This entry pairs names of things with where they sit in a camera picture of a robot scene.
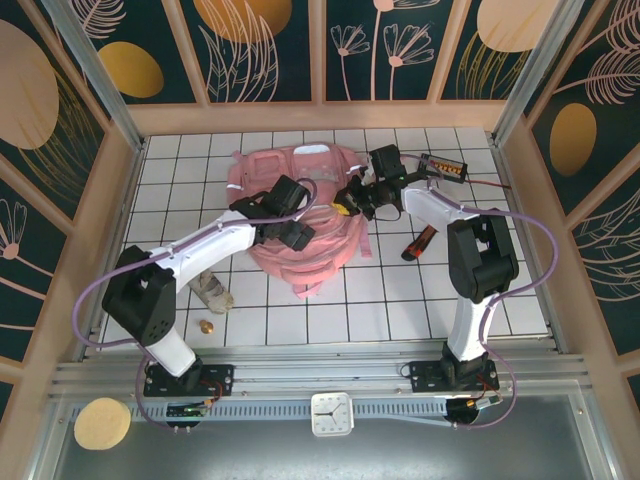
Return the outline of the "orange utility knife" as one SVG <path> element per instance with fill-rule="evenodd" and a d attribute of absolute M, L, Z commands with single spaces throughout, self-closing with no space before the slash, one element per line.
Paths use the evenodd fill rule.
<path fill-rule="evenodd" d="M 417 260 L 428 247 L 437 230 L 427 225 L 422 232 L 403 250 L 401 258 L 404 261 Z"/>

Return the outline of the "white square clock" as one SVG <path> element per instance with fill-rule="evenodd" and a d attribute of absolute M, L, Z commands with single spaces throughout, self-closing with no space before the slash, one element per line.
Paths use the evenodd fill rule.
<path fill-rule="evenodd" d="M 349 435 L 355 425 L 351 397 L 345 392 L 318 393 L 311 397 L 311 429 L 318 438 Z"/>

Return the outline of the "aluminium corner post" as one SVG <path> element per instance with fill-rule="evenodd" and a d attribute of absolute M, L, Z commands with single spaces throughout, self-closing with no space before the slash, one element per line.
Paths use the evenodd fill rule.
<path fill-rule="evenodd" d="M 93 43 L 107 40 L 125 19 L 124 0 L 40 1 L 128 144 L 139 152 L 143 137 Z"/>
<path fill-rule="evenodd" d="M 493 145 L 501 146 L 510 136 L 545 72 L 579 15 L 584 0 L 559 0 L 541 37 L 516 80 L 503 112 L 491 133 Z"/>

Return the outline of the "dark floral wall panel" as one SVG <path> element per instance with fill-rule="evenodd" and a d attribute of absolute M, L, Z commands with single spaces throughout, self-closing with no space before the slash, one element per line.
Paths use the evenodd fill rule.
<path fill-rule="evenodd" d="M 504 101 L 558 0 L 470 0 L 446 75 L 444 101 Z"/>
<path fill-rule="evenodd" d="M 326 0 L 325 99 L 427 98 L 453 0 Z"/>
<path fill-rule="evenodd" d="M 103 138 L 18 0 L 0 0 L 0 155 L 73 219 Z"/>
<path fill-rule="evenodd" d="M 532 133 L 566 214 L 640 143 L 640 0 L 608 0 Z"/>
<path fill-rule="evenodd" d="M 312 100 L 309 0 L 180 0 L 209 102 Z"/>
<path fill-rule="evenodd" d="M 196 101 L 162 0 L 69 0 L 128 105 Z"/>

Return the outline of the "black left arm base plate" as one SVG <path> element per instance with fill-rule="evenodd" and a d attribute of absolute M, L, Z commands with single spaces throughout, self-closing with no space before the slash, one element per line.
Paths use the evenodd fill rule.
<path fill-rule="evenodd" d="M 145 374 L 143 395 L 149 398 L 230 396 L 234 382 L 234 366 L 230 364 L 196 363 L 180 377 L 152 365 Z"/>

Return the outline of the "pink backpack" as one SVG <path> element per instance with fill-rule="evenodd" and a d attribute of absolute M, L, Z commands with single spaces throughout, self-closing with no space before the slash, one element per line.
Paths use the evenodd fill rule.
<path fill-rule="evenodd" d="M 229 203 L 271 190 L 283 175 L 293 180 L 310 178 L 317 185 L 316 201 L 301 218 L 315 231 L 303 250 L 294 251 L 277 239 L 248 250 L 263 271 L 289 283 L 299 298 L 316 293 L 359 247 L 363 248 L 364 257 L 371 255 L 366 218 L 361 214 L 344 216 L 332 206 L 338 191 L 365 165 L 354 151 L 331 143 L 315 143 L 248 154 L 236 151 L 232 157 L 235 163 L 227 180 Z"/>

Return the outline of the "aluminium rail frame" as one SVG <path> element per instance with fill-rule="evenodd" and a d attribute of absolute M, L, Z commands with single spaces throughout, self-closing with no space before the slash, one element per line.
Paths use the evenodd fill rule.
<path fill-rule="evenodd" d="M 578 355 L 551 351 L 505 353 L 524 395 L 589 390 L 592 381 Z M 436 360 L 434 352 L 394 349 L 366 352 L 278 350 L 260 353 L 205 355 L 206 364 L 234 367 L 232 397 L 236 399 L 301 399 L 321 391 L 345 391 L 355 397 L 390 397 L 411 393 L 407 363 Z M 54 370 L 48 397 L 89 400 L 99 396 L 130 399 L 139 365 L 132 355 L 98 356 L 80 363 L 62 363 Z"/>

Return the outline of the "black charging board yellow connectors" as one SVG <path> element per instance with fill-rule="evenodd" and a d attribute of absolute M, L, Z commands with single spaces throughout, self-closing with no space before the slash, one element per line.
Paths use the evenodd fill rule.
<path fill-rule="evenodd" d="M 468 177 L 468 165 L 466 163 L 425 153 L 420 156 L 418 170 L 425 175 L 435 176 L 458 184 L 465 183 Z"/>

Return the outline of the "round yellow sponge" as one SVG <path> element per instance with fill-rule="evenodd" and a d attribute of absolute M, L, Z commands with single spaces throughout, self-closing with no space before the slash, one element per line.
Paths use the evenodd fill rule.
<path fill-rule="evenodd" d="M 129 408 L 119 400 L 102 397 L 81 410 L 75 421 L 74 438 L 86 450 L 108 450 L 124 439 L 130 425 Z"/>

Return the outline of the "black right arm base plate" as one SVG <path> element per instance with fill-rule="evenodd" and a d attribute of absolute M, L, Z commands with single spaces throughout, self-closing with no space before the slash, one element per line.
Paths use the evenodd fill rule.
<path fill-rule="evenodd" d="M 409 379 L 414 393 L 500 389 L 495 363 L 486 355 L 465 362 L 445 357 L 438 361 L 413 361 L 409 363 Z"/>

